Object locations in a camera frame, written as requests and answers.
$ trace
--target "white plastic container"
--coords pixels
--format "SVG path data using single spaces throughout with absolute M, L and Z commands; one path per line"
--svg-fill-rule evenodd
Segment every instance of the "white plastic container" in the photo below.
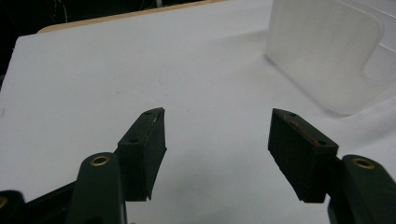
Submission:
M 384 93 L 396 77 L 396 19 L 357 1 L 274 0 L 266 46 L 297 85 L 342 114 L 396 93 Z

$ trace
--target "white table surface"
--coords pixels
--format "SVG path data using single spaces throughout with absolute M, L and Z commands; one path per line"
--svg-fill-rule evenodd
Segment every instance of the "white table surface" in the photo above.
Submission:
M 21 37 L 0 93 L 0 190 L 30 201 L 74 181 L 162 106 L 168 151 L 152 201 L 127 203 L 129 222 L 329 223 L 327 203 L 299 202 L 267 150 L 272 108 L 396 176 L 396 98 L 324 111 L 265 58 L 270 11 L 229 0 Z

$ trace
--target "screw hole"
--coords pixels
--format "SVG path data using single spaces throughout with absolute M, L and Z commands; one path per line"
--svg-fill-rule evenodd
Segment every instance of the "screw hole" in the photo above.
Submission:
M 105 165 L 109 161 L 110 161 L 110 158 L 107 156 L 97 156 L 91 160 L 90 164 L 92 166 L 101 166 L 101 165 Z
M 8 198 L 0 197 L 0 209 L 2 209 L 8 203 Z
M 369 169 L 369 170 L 375 168 L 372 162 L 364 159 L 357 158 L 354 159 L 353 162 L 355 163 L 355 165 L 359 166 L 360 168 Z

